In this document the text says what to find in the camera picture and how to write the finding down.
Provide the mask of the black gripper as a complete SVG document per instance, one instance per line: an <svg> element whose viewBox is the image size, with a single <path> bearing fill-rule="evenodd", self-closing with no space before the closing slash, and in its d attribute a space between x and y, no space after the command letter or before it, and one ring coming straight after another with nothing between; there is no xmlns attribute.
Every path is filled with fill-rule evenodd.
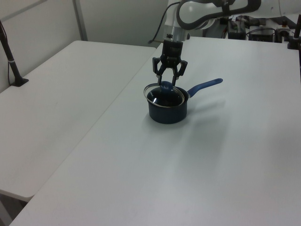
<svg viewBox="0 0 301 226"><path fill-rule="evenodd" d="M166 70L168 64L174 64L172 66L173 86L175 86L176 81L179 79L179 77L184 75L188 62L181 60L182 47L182 42L164 40L161 57L152 58L152 68L153 72L158 78L158 85L161 85L162 83L162 75Z"/></svg>

